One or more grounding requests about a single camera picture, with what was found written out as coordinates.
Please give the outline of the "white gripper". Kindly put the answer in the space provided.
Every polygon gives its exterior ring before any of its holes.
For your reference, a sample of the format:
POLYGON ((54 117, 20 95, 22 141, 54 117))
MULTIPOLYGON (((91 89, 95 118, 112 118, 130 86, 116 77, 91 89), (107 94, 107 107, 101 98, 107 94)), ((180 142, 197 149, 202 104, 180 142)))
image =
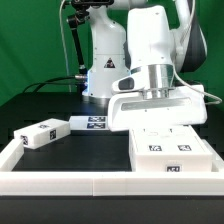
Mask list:
POLYGON ((186 86, 170 90, 168 98, 144 99, 140 92, 116 94, 108 106, 111 131, 195 125, 206 120, 203 95, 186 86))

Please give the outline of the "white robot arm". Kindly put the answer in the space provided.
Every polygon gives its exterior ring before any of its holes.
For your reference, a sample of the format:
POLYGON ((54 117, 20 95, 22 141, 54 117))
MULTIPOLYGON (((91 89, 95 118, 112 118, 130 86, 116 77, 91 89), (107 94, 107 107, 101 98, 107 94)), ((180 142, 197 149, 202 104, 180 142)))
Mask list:
POLYGON ((83 95, 108 104, 112 131, 135 127, 201 124, 207 112, 200 84, 175 86, 174 74, 194 71, 207 46, 190 0, 174 0, 180 26, 171 30, 165 9, 146 0, 115 0, 129 10, 127 26, 109 19, 107 7, 88 9, 93 64, 83 95))

